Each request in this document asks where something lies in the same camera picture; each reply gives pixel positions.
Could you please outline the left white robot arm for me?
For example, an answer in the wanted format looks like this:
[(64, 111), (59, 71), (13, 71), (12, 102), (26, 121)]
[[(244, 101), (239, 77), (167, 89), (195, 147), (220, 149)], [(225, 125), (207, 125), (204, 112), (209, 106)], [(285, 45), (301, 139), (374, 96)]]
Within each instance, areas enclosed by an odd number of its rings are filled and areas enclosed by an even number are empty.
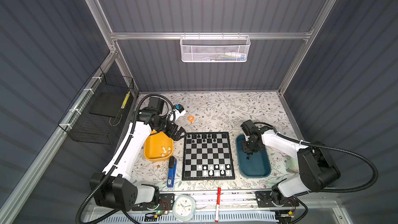
[(151, 135), (164, 133), (173, 141), (182, 139), (184, 128), (175, 122), (185, 115), (186, 110), (181, 104), (174, 105), (167, 97), (160, 94), (148, 94), (143, 99), (149, 100), (148, 106), (142, 108), (143, 101), (137, 104), (126, 135), (113, 158), (101, 173), (92, 175), (91, 193), (77, 211), (75, 217), (77, 224), (83, 222), (81, 219), (83, 212), (92, 199), (96, 205), (111, 210), (93, 220), (94, 224), (119, 211), (126, 215), (136, 205), (150, 208), (158, 206), (161, 200), (159, 188), (148, 184), (134, 185), (132, 168), (142, 146)]

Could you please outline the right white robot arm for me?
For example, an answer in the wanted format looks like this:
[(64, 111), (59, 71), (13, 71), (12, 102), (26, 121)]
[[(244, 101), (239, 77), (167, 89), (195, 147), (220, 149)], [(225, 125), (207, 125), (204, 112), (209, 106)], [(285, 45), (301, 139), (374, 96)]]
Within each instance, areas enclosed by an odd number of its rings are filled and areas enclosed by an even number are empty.
[[(240, 127), (247, 136), (247, 140), (243, 142), (245, 153), (260, 152), (268, 146), (287, 154), (298, 162), (299, 173), (297, 175), (284, 179), (272, 187), (270, 198), (275, 206), (283, 206), (290, 198), (312, 192), (337, 194), (359, 192), (370, 188), (377, 182), (378, 170), (374, 163), (356, 152), (326, 146), (321, 142), (311, 143), (296, 140), (281, 134), (274, 126), (267, 123), (258, 127), (252, 120), (247, 120)], [(346, 153), (368, 164), (372, 169), (371, 179), (357, 187), (329, 188), (329, 185), (341, 177), (341, 172), (330, 151)]]

